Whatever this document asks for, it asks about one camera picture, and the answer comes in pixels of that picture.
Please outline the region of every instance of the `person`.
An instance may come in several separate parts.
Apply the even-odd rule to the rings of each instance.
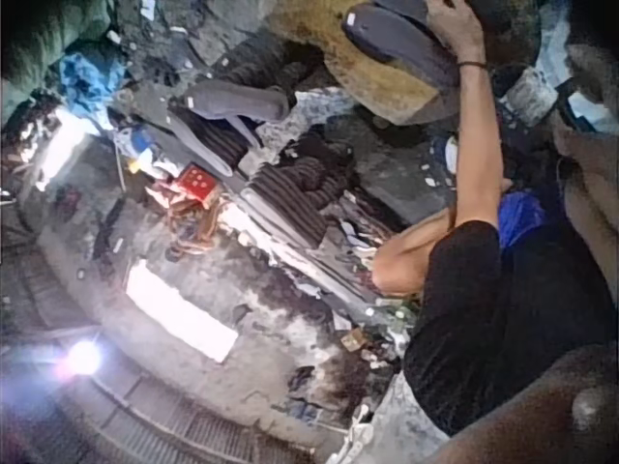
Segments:
[[[490,413],[488,417],[496,419],[503,411],[488,428],[472,425],[487,432],[477,448],[478,458],[484,447],[493,445],[493,436],[511,424],[516,427],[516,421],[521,422],[511,432],[516,436],[512,451],[516,445],[531,446],[537,447],[529,450],[535,454],[544,446],[554,449],[545,437],[567,433],[560,427],[567,426],[568,405],[578,395],[569,382],[563,387],[571,390],[562,393],[558,377],[550,371],[543,374],[573,350],[616,341],[617,312],[591,252],[566,218],[529,230],[501,252],[497,226],[503,161],[484,33],[464,0],[452,2],[448,6],[445,0],[427,0],[429,26],[452,48],[460,72],[454,228],[429,253],[422,311],[403,371],[422,409],[448,435],[457,435]],[[552,387],[542,389],[544,394],[534,387],[541,376],[546,378],[544,385]],[[522,406],[521,394],[533,397],[535,401],[527,403],[533,410]],[[542,409],[535,407],[541,408],[541,403],[555,408],[552,416],[563,421],[542,427],[536,437],[524,428],[538,426]],[[522,415],[512,416],[509,411],[514,408]],[[520,431],[531,443],[519,441]],[[515,462],[491,459],[491,454],[468,461],[454,456],[436,462]]]

